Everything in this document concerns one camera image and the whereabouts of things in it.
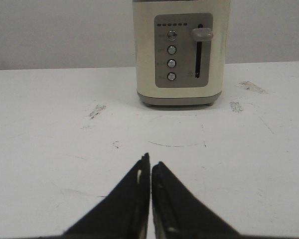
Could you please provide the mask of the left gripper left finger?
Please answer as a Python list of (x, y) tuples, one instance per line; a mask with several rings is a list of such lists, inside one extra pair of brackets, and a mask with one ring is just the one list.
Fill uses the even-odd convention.
[(65, 239), (145, 239), (150, 207), (146, 153), (98, 205), (71, 226)]

